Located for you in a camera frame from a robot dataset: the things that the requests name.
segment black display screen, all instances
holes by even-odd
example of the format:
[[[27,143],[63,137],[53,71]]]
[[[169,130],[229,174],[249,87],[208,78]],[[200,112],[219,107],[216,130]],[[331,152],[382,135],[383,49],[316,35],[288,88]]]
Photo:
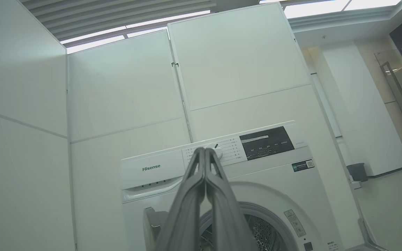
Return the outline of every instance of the black display screen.
[[[294,150],[284,127],[240,136],[247,160]]]

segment ceiling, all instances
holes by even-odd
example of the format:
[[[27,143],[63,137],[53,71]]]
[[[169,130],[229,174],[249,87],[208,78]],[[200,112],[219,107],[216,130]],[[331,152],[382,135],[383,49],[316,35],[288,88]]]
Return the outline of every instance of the ceiling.
[[[210,10],[211,13],[257,5],[259,0],[20,0],[59,40],[123,25]],[[290,0],[282,6],[323,0]],[[86,38],[66,47],[166,26],[169,21]],[[397,6],[342,11],[289,19],[300,47],[386,35],[402,23]]]

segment washing machine drum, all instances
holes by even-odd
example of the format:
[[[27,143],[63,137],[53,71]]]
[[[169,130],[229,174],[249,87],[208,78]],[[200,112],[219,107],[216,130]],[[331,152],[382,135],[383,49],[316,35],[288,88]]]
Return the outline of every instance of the washing machine drum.
[[[239,204],[260,251],[297,251],[292,234],[276,215],[255,204]],[[200,251],[215,251],[212,220],[212,211],[201,217]]]

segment trash can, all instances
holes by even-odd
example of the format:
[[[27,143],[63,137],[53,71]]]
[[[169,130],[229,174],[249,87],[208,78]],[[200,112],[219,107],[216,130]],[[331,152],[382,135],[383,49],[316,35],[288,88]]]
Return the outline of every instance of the trash can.
[[[347,166],[348,172],[355,181],[368,181],[367,173],[365,173],[364,163],[358,163]]]

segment white washing machine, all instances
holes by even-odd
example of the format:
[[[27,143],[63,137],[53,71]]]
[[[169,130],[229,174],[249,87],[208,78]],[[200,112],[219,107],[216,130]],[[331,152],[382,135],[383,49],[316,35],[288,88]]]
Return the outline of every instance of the white washing machine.
[[[170,210],[198,147],[215,149],[260,250],[343,251],[318,167],[294,121],[123,159],[128,251],[145,251],[144,209]],[[200,250],[213,250],[207,199],[200,217]]]

